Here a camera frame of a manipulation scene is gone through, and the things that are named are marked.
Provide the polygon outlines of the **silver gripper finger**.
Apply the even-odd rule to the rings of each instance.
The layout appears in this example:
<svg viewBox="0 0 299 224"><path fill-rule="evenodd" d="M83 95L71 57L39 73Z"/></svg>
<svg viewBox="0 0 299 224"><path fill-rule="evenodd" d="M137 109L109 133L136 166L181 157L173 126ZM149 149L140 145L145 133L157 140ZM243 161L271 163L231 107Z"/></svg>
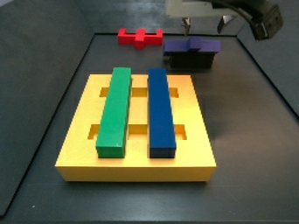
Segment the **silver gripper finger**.
<svg viewBox="0 0 299 224"><path fill-rule="evenodd" d="M219 24L217 24L217 33L223 32L224 27L229 24L229 22L236 18L236 16L223 16L219 20Z"/></svg>
<svg viewBox="0 0 299 224"><path fill-rule="evenodd" d="M181 18L181 27L184 30L184 36L188 36L189 30L191 30L191 18L189 17Z"/></svg>

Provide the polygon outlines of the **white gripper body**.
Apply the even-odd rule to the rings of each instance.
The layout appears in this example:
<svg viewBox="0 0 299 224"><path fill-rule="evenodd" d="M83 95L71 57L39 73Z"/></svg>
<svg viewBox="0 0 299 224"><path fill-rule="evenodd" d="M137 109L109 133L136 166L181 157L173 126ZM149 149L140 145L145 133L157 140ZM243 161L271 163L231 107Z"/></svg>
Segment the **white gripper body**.
<svg viewBox="0 0 299 224"><path fill-rule="evenodd" d="M237 13L229 8L215 8L200 0L165 0L165 15L169 18L211 18L236 16Z"/></svg>

